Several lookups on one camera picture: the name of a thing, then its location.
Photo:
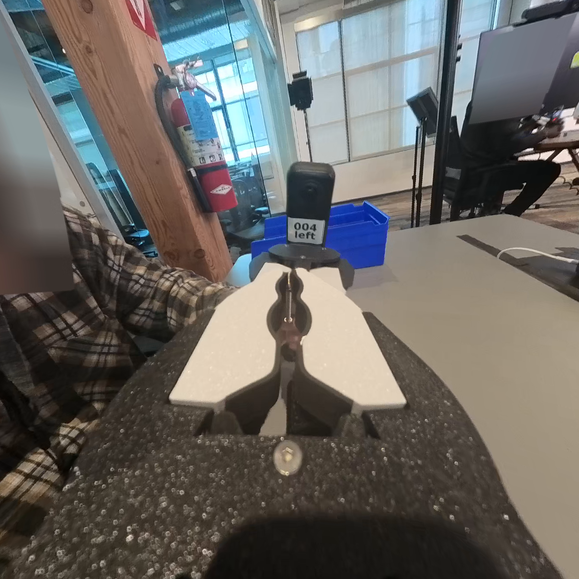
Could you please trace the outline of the red fire extinguisher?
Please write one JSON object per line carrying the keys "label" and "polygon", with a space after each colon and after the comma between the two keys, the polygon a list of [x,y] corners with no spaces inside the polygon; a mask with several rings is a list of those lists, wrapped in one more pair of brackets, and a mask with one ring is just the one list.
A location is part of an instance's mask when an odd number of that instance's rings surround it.
{"label": "red fire extinguisher", "polygon": [[182,91],[194,91],[204,93],[206,100],[217,99],[192,73],[197,64],[197,61],[185,60],[175,66],[169,75],[159,64],[154,64],[157,79],[153,97],[157,115],[183,166],[199,207],[204,213],[220,213],[237,206],[220,136],[196,141],[180,97]]}

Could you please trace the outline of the person's left hand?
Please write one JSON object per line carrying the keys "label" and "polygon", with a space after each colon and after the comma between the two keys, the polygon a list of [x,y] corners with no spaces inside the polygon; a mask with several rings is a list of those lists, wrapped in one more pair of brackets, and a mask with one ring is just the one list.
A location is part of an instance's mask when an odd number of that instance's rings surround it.
{"label": "person's left hand", "polygon": [[280,329],[280,352],[286,361],[294,361],[300,350],[302,336],[294,327]]}

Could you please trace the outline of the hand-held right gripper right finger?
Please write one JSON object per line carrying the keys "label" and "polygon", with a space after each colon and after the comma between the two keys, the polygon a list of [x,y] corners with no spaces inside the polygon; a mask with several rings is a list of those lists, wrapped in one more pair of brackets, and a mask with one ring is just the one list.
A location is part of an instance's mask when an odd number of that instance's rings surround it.
{"label": "hand-held right gripper right finger", "polygon": [[407,400],[362,310],[329,282],[330,274],[295,273],[311,316],[301,342],[306,375],[344,397],[355,413],[403,408]]}

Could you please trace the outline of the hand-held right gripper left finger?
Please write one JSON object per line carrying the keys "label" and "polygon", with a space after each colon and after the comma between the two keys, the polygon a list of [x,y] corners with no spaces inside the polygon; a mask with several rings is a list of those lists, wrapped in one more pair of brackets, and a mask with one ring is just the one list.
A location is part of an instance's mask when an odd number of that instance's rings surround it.
{"label": "hand-held right gripper left finger", "polygon": [[277,346],[267,315],[279,299],[277,285],[287,272],[287,267],[278,267],[275,286],[250,282],[215,308],[170,392],[172,404],[224,406],[274,370]]}

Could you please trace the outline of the black office chair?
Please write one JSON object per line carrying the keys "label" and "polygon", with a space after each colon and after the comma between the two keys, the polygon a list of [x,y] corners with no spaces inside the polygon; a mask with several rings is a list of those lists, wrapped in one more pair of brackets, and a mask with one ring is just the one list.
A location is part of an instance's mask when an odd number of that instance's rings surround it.
{"label": "black office chair", "polygon": [[492,164],[473,170],[467,166],[456,116],[451,118],[448,152],[443,186],[444,201],[450,206],[450,221],[457,221],[462,213],[467,218],[481,217],[489,206],[488,183],[510,163]]}
{"label": "black office chair", "polygon": [[225,212],[220,219],[228,248],[237,247],[241,254],[251,251],[251,244],[264,238],[266,218],[270,217],[267,207],[251,205],[249,211],[241,211],[240,206]]}

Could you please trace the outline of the person's plaid shirt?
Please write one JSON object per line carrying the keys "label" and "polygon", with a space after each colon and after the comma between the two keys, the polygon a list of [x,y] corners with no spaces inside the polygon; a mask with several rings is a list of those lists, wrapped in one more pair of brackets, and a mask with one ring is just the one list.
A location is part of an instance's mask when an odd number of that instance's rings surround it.
{"label": "person's plaid shirt", "polygon": [[1,546],[35,534],[100,414],[144,361],[91,293],[1,298]]}

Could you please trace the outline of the red white sign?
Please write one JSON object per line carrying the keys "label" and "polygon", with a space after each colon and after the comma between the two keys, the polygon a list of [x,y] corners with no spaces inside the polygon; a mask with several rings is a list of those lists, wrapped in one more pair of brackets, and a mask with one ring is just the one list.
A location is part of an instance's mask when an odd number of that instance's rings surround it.
{"label": "red white sign", "polygon": [[158,40],[148,1],[125,1],[125,3],[133,24],[153,40]]}

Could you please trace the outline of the black webcam bar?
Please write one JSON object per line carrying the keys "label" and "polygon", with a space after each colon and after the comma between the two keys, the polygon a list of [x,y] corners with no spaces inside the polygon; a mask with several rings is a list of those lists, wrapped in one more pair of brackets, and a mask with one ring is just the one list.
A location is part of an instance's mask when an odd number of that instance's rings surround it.
{"label": "black webcam bar", "polygon": [[532,4],[523,11],[521,18],[525,24],[528,24],[577,12],[578,1],[533,1]]}

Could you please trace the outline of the dark computer monitor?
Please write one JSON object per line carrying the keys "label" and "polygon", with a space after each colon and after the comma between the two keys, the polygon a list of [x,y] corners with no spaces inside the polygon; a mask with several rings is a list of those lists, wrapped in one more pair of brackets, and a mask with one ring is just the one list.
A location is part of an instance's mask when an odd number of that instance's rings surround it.
{"label": "dark computer monitor", "polygon": [[578,12],[565,16],[571,26],[540,113],[575,109],[578,104]]}

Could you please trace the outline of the wooden pillar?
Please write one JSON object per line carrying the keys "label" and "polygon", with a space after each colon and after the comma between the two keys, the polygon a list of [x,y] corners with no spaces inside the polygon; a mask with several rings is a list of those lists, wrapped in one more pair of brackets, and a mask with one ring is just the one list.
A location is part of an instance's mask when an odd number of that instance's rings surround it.
{"label": "wooden pillar", "polygon": [[161,42],[126,1],[43,1],[47,17],[163,261],[223,281],[233,264],[218,217],[203,213],[156,111]]}

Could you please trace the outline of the black panel on tripod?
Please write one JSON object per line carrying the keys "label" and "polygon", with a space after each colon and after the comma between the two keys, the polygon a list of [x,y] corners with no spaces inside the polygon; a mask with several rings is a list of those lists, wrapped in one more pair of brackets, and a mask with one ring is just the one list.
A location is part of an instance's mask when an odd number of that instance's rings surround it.
{"label": "black panel on tripod", "polygon": [[420,226],[426,140],[437,132],[438,99],[433,89],[428,87],[409,97],[407,104],[417,122],[410,201],[410,228],[415,228]]}

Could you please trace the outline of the black metal post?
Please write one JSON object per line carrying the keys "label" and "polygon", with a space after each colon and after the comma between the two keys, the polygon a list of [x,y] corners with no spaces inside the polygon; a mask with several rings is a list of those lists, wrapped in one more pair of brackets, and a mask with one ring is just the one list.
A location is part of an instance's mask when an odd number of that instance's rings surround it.
{"label": "black metal post", "polygon": [[439,106],[435,153],[432,174],[429,224],[437,225],[442,220],[444,201],[444,179],[448,154],[450,125],[452,117],[454,79],[460,30],[461,1],[445,2],[444,35],[442,43],[441,74],[439,85]]}

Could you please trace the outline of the dark flat device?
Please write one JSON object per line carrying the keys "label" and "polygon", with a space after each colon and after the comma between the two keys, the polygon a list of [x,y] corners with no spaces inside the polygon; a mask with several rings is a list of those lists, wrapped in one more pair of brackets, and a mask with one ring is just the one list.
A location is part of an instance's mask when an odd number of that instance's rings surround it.
{"label": "dark flat device", "polygon": [[555,260],[556,267],[563,269],[571,277],[578,276],[578,247],[557,247],[553,255],[567,260]]}

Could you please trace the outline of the blue plastic bin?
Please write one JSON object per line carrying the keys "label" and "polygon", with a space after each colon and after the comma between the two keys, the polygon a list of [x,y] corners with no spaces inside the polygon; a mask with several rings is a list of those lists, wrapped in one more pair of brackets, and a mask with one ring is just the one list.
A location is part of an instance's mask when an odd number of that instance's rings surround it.
{"label": "blue plastic bin", "polygon": [[[333,206],[330,210],[326,246],[334,249],[354,269],[384,264],[389,216],[368,201]],[[256,258],[272,246],[286,242],[286,215],[267,218],[264,238],[251,243]]]}

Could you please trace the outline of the person's left forearm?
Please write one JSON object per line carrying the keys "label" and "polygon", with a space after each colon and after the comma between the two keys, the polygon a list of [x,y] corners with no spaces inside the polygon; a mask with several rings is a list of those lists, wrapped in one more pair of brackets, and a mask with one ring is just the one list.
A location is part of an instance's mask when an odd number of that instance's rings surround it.
{"label": "person's left forearm", "polygon": [[134,335],[169,340],[238,290],[148,258],[96,219],[62,209],[75,271],[99,308]]}

